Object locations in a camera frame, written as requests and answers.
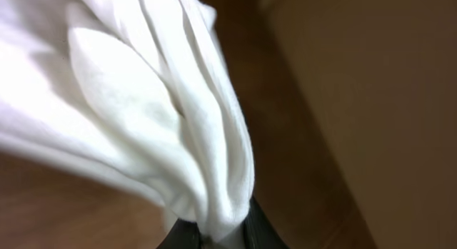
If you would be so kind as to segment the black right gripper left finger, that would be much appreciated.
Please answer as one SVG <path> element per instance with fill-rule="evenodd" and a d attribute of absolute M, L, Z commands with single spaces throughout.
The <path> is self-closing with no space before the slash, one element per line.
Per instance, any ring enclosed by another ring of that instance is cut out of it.
<path fill-rule="evenodd" d="M 178 219 L 156 249 L 201 249 L 201 234 L 197 224 Z"/>

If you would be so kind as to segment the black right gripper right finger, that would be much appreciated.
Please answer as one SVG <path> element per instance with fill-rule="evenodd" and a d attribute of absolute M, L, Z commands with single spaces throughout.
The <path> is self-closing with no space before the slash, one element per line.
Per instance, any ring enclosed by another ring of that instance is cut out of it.
<path fill-rule="evenodd" d="M 289 249 L 254 197 L 243 222 L 243 240 L 246 249 Z"/>

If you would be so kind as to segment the white t-shirt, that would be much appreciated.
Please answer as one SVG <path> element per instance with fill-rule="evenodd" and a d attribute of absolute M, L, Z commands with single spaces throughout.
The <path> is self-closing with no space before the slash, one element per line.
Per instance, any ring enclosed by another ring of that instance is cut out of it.
<path fill-rule="evenodd" d="M 1 149 L 223 240 L 254 161 L 215 20 L 199 0 L 1 0 Z"/>

